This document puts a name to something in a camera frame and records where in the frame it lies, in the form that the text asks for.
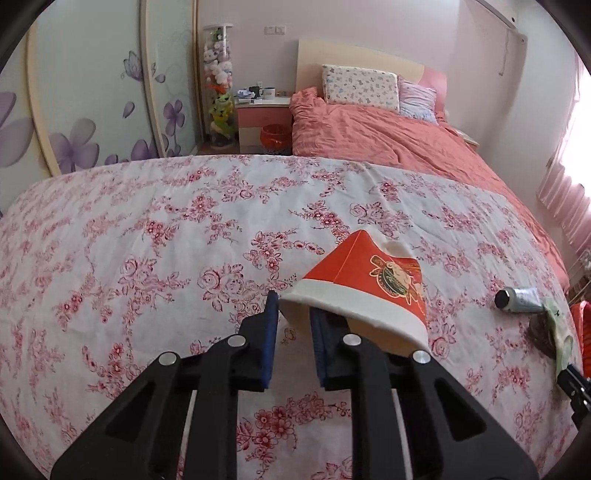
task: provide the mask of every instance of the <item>bed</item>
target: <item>bed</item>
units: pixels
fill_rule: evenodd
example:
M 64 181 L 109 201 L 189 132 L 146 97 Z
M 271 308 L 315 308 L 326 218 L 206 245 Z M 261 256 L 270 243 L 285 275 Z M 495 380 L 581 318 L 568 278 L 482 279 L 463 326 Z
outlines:
M 47 476 L 159 353 L 204 352 L 371 226 L 420 262 L 433 356 L 547 472 L 576 435 L 569 402 L 528 317 L 492 303 L 535 285 L 568 312 L 540 233 L 508 191 L 368 152 L 146 160 L 24 192 L 0 220 L 0 413 L 36 467 Z M 320 388 L 309 336 L 278 331 L 271 388 L 240 396 L 239 478 L 351 478 L 349 394 Z
M 439 125 L 381 108 L 329 105 L 322 98 L 322 64 L 372 68 L 396 73 L 437 91 Z M 368 48 L 316 39 L 298 47 L 293 153 L 304 157 L 370 161 L 461 181 L 505 196 L 528 225 L 561 285 L 569 277 L 550 236 L 507 185 L 469 148 L 444 120 L 447 80 L 444 74 L 406 59 Z

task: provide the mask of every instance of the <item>black tube cap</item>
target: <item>black tube cap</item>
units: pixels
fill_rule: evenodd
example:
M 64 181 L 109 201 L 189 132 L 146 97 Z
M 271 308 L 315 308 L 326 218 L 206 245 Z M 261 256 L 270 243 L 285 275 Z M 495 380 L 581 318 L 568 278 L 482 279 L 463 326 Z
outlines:
M 509 294 L 506 290 L 499 290 L 495 295 L 495 305 L 498 309 L 504 309 L 507 305 L 509 305 L 510 300 Z

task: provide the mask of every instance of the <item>wooden headboard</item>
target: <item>wooden headboard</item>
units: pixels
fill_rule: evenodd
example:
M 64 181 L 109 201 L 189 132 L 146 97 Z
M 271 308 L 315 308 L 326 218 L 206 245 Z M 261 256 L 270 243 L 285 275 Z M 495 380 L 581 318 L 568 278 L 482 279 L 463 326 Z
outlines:
M 443 111 L 447 93 L 447 77 L 425 65 L 370 48 L 310 38 L 300 39 L 297 55 L 295 91 L 308 87 L 322 92 L 322 65 L 342 65 L 382 70 L 402 76 L 437 91 L 435 109 Z

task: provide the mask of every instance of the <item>pink wall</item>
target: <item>pink wall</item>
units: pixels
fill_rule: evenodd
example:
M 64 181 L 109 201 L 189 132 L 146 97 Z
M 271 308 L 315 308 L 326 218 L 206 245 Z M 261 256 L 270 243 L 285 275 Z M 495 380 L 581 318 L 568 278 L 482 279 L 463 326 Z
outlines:
M 479 152 L 554 239 L 569 267 L 576 259 L 574 251 L 535 193 L 567 121 L 574 51 L 535 0 L 521 0 L 519 5 L 519 30 L 527 36 L 523 72 L 506 118 Z
M 201 0 L 200 25 L 231 22 L 235 87 L 294 90 L 297 41 L 316 37 L 424 63 L 448 77 L 454 126 L 484 141 L 507 99 L 506 26 L 473 0 Z M 264 35 L 286 25 L 286 35 Z M 517 48 L 510 36 L 509 55 Z

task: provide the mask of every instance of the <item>black mug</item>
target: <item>black mug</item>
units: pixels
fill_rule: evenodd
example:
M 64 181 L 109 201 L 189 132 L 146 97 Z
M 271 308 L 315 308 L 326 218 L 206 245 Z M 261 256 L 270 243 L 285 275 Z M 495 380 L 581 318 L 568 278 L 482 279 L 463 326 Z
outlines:
M 249 87 L 248 88 L 249 92 L 254 92 L 255 94 L 255 98 L 261 98 L 262 95 L 262 88 L 258 87 L 258 86 L 254 86 L 254 87 Z

